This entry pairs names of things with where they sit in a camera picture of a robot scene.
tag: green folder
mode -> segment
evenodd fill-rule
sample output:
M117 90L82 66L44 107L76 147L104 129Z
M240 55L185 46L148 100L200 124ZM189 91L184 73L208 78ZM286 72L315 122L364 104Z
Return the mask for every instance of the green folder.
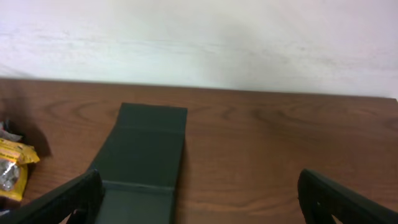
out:
M90 165L105 196L96 223L172 223L187 109L123 103Z

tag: yellow snack bag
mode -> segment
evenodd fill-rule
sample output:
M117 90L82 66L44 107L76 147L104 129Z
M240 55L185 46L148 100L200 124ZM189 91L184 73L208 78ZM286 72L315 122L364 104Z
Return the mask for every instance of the yellow snack bag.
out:
M27 182L27 164L39 161L33 146L0 138L0 197L21 201Z

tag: wooden table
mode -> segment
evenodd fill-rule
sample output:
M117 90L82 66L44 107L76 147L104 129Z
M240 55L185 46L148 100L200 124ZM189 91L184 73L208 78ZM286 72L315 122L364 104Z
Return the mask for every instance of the wooden table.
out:
M24 203L82 174L130 102L188 108L177 223L304 223L305 167L398 210L395 99L25 80L0 96L42 157Z

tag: white wall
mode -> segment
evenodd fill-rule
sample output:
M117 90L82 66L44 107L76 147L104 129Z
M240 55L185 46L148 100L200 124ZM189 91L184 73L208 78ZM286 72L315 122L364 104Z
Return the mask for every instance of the white wall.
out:
M398 97L396 0L0 0L0 75Z

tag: black plastic object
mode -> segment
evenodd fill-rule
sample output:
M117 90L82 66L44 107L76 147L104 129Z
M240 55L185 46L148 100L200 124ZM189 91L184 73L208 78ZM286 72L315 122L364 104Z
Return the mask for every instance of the black plastic object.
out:
M106 194L97 223L171 223L187 109L123 103L90 169Z
M69 181L20 209L0 217L2 224L93 223L103 198L101 178L96 170Z
M398 223L398 214L358 195L315 171L304 169L298 180L298 199L308 224Z

